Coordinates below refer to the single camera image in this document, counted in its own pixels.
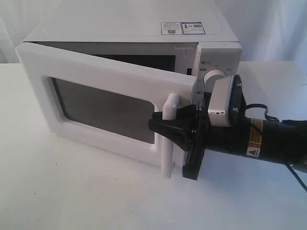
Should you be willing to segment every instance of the open microwave door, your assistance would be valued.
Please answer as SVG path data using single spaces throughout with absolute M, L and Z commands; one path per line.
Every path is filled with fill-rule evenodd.
M 35 43 L 16 51 L 52 131 L 161 165 L 162 137 L 147 121 L 170 94 L 189 105 L 195 77 Z M 182 167 L 184 152 L 173 159 Z

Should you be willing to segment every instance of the white backdrop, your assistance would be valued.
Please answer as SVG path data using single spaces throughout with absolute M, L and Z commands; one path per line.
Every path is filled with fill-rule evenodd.
M 0 0 L 0 63 L 62 0 Z M 293 60 L 307 74 L 307 0 L 214 0 L 237 35 L 242 60 Z

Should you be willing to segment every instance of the microwave oven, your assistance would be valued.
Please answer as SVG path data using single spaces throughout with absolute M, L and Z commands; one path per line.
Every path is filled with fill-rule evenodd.
M 67 0 L 16 52 L 51 131 L 170 177 L 186 153 L 148 120 L 199 104 L 242 49 L 210 0 Z

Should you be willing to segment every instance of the sticker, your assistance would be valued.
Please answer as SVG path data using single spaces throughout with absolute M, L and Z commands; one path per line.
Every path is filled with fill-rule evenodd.
M 162 35 L 182 35 L 181 23 L 161 23 Z
M 251 119 L 250 122 L 256 126 L 261 132 L 263 131 L 263 120 Z M 262 143 L 262 135 L 253 126 L 250 127 L 249 131 L 249 142 L 248 150 L 246 152 L 247 156 L 258 157 L 260 153 Z
M 201 23 L 181 23 L 184 35 L 205 35 Z

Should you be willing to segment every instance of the robotic arm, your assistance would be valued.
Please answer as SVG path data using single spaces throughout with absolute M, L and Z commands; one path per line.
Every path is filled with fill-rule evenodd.
M 245 116 L 254 107 L 265 109 L 266 120 Z M 240 76 L 235 75 L 217 80 L 213 92 L 204 93 L 200 106 L 178 109 L 175 120 L 163 120 L 162 112 L 153 113 L 149 129 L 188 152 L 182 169 L 186 178 L 197 180 L 208 149 L 285 164 L 299 180 L 290 165 L 307 172 L 307 121 L 279 122 L 267 113 L 263 104 L 246 105 Z

